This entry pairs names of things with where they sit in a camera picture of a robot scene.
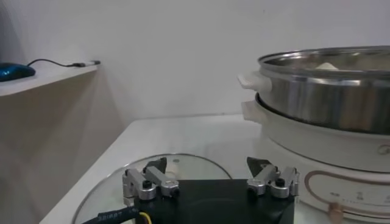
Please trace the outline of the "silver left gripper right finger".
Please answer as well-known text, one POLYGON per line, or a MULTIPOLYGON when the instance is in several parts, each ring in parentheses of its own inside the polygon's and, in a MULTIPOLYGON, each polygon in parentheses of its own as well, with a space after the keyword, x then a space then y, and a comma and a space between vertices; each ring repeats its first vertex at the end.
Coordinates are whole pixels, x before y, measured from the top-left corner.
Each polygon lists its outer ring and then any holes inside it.
POLYGON ((299 195, 300 173, 295 167, 280 170, 266 159, 247 157, 252 178, 247 180, 248 190, 258 196, 269 192, 273 197, 285 199, 299 195))

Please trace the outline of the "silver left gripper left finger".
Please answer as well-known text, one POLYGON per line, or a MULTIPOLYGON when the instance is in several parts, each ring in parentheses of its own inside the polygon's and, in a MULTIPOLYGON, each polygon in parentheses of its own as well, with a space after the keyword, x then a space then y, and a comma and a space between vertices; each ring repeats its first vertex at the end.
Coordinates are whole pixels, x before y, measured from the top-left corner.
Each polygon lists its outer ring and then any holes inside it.
POLYGON ((177 198, 180 194, 179 181, 166 175, 167 164, 167 158, 162 157, 149 161, 141 171, 126 169, 122 175, 124 204, 131 206, 134 198, 152 201, 158 192, 162 197, 177 198))

